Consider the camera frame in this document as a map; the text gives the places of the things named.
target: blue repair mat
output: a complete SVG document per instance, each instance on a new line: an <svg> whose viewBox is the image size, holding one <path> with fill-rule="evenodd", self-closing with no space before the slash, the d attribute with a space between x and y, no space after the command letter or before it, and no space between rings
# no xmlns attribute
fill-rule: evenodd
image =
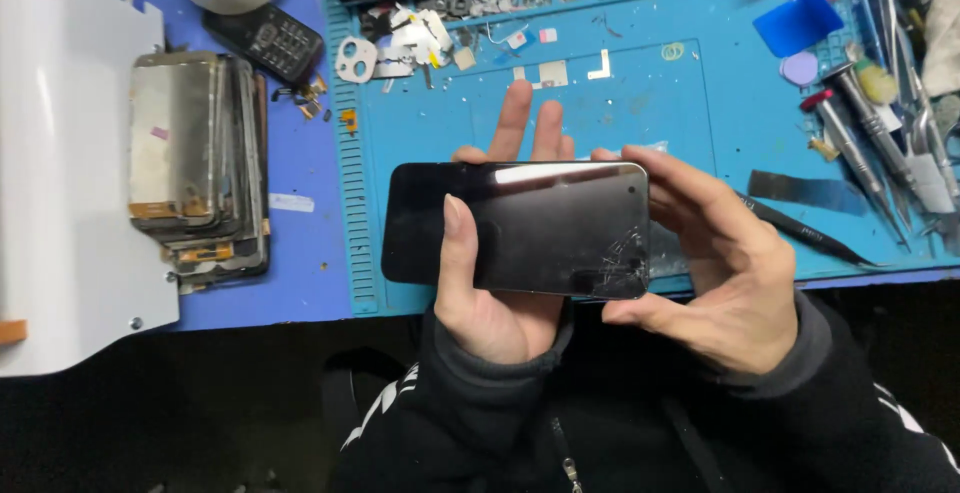
<svg viewBox="0 0 960 493"><path fill-rule="evenodd" d="M447 23L458 42L474 49L477 64L460 71L452 63L364 84L333 79L335 117L356 109L358 128L338 126L343 215L354 315L419 313L435 289L393 283L382 277L380 242L391 172L408 162L443 162L463 144L486 148L494 135L507 86L522 74L539 82L540 64L564 61L565 85L534 91L534 106L520 158L529 156L536 109L556 99L564 109L563 132L576 142L577 157L598 147L667 142L670 154L745 191L754 169L803 178L842 179L838 162L810 150L820 128L799 105L818 85L800 89L786 82L753 21L785 0L576 0L515 12L512 16ZM336 0L325 0L330 63L343 37L357 34L356 16ZM843 45L860 40L852 26L850 0L833 4L844 29L810 50L822 70L846 61ZM539 38L555 29L554 42L535 42L517 52L494 44L526 30ZM466 28L470 37L461 37ZM609 76L601 70L606 49ZM771 207L844 242L891 270L957 265L939 238L914 236L913 253L898 247L893 231L874 212L859 217L830 210L770 202ZM922 223L915 222L915 227ZM862 274L857 267L796 244L797 279ZM651 291L690 289L686 276L657 279Z"/></svg>

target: cracked screen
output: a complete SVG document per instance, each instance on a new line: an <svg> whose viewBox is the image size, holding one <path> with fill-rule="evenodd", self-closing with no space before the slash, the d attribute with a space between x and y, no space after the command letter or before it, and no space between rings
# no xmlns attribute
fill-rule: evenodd
<svg viewBox="0 0 960 493"><path fill-rule="evenodd" d="M402 164L390 177L387 279L437 284L447 193L476 220L476 289L616 300L647 290L647 174L635 163Z"/></svg>

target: cloth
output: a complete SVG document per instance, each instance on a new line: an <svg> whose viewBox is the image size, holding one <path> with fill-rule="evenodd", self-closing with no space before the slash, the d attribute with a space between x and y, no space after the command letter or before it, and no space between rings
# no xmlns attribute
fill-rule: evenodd
<svg viewBox="0 0 960 493"><path fill-rule="evenodd" d="M673 341L562 317L518 365L458 347L432 311L420 362L342 447L329 490L960 491L949 452L875 385L846 323L796 298L798 338L764 376L715 372Z"/></svg>
<svg viewBox="0 0 960 493"><path fill-rule="evenodd" d="M930 97L960 91L960 0L933 0L926 14L923 85Z"/></svg>

